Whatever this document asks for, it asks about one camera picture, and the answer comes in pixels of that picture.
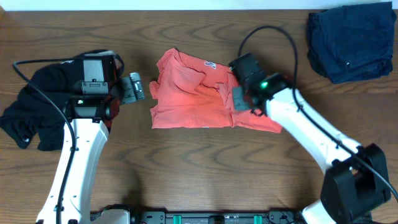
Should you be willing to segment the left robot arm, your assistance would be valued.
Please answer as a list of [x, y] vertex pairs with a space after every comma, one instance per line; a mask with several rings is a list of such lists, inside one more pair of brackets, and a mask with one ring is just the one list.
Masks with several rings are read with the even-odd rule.
[[83, 54], [80, 92], [63, 111], [63, 147], [49, 196], [36, 222], [134, 223], [137, 215], [128, 205], [110, 205], [91, 213], [91, 193], [101, 152], [113, 119], [122, 105], [145, 98], [137, 72], [124, 77], [120, 60], [111, 51]]

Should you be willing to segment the red printed t-shirt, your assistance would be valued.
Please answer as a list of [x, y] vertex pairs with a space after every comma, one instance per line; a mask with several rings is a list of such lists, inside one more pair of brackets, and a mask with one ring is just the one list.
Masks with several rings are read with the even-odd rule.
[[229, 67], [169, 49], [157, 62], [159, 77], [149, 84], [157, 104], [151, 108], [152, 128], [243, 127], [280, 133], [267, 116], [234, 107], [238, 82]]

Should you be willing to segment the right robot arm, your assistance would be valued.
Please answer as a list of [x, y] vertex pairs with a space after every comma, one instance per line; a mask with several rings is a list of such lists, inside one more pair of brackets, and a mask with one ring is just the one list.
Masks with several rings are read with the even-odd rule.
[[266, 75], [251, 54], [229, 63], [243, 101], [287, 130], [324, 174], [319, 200], [302, 223], [372, 223], [371, 211], [391, 199], [387, 162], [375, 144], [362, 146], [314, 110], [279, 73]]

